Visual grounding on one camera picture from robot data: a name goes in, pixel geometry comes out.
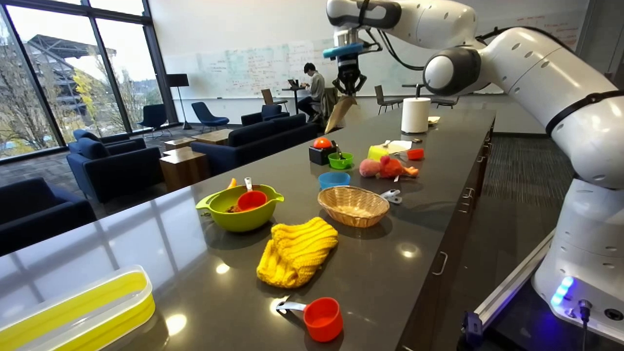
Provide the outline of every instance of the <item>yellow tray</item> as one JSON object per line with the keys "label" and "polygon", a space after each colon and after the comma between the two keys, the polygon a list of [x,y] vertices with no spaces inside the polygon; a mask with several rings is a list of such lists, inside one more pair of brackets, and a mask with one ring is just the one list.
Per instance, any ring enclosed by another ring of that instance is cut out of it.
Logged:
{"label": "yellow tray", "polygon": [[155,315],[143,266],[118,270],[77,293],[0,325],[3,348],[104,348]]}

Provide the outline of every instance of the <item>white cup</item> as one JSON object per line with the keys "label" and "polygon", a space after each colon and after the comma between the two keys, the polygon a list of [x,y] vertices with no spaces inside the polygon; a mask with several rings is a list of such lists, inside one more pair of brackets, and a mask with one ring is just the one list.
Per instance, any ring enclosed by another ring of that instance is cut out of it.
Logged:
{"label": "white cup", "polygon": [[430,97],[404,98],[402,132],[428,132],[430,128]]}

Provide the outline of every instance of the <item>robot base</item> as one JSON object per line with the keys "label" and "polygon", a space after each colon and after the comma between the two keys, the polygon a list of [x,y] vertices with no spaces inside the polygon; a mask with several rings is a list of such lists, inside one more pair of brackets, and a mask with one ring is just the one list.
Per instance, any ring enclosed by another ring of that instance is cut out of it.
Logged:
{"label": "robot base", "polygon": [[576,178],[566,194],[553,245],[533,286],[560,319],[584,325],[580,301],[592,301],[588,329],[624,342],[624,190]]}

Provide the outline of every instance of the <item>wicker basket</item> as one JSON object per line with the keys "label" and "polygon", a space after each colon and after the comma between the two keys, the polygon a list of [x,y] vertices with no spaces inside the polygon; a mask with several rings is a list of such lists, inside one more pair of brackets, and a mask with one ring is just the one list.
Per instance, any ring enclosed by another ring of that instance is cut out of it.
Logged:
{"label": "wicker basket", "polygon": [[338,221],[369,227],[391,210],[391,202],[361,186],[330,186],[319,192],[319,204]]}

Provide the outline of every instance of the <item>gray countertop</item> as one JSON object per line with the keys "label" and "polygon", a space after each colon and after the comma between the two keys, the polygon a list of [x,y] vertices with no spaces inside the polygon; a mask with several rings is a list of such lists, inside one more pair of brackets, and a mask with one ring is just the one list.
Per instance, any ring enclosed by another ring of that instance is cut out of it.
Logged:
{"label": "gray countertop", "polygon": [[[309,159],[309,141],[143,202],[38,245],[0,256],[0,323],[38,301],[90,284],[122,266],[143,264],[153,280],[159,313],[186,315],[186,329],[166,348],[395,348],[437,254],[484,136],[490,110],[449,108],[424,136],[428,157],[418,178],[402,178],[404,204],[375,227],[346,227],[317,202],[317,175],[326,165]],[[356,159],[371,143],[414,137],[400,132],[400,110],[330,134]],[[227,233],[200,215],[196,202],[250,175],[285,194],[276,221],[305,221],[317,214],[340,229],[340,245],[322,270],[297,290],[256,278],[270,225]],[[354,184],[395,188],[387,178]],[[309,301],[330,293],[342,303],[346,332],[315,344],[297,319],[272,311],[276,297]]]}

